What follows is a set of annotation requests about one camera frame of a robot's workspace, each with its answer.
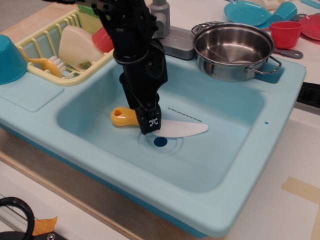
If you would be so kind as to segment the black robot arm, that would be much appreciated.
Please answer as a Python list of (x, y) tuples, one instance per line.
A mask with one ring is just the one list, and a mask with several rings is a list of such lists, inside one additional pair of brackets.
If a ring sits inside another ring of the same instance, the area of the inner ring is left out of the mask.
[(158, 89), (167, 82), (163, 45), (154, 38), (156, 17), (143, 0), (62, 0), (61, 4), (93, 9), (109, 34), (113, 57), (122, 65), (122, 84), (129, 107), (135, 111), (142, 134), (161, 129)]

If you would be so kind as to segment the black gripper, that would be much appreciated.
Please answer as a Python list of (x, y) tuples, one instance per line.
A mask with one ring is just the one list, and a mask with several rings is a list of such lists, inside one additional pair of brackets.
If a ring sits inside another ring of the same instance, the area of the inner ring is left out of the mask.
[(135, 109), (141, 133), (160, 130), (162, 112), (158, 90), (168, 81), (163, 45), (157, 39), (148, 43), (119, 40), (113, 44), (115, 61), (123, 67), (119, 80), (129, 107)]

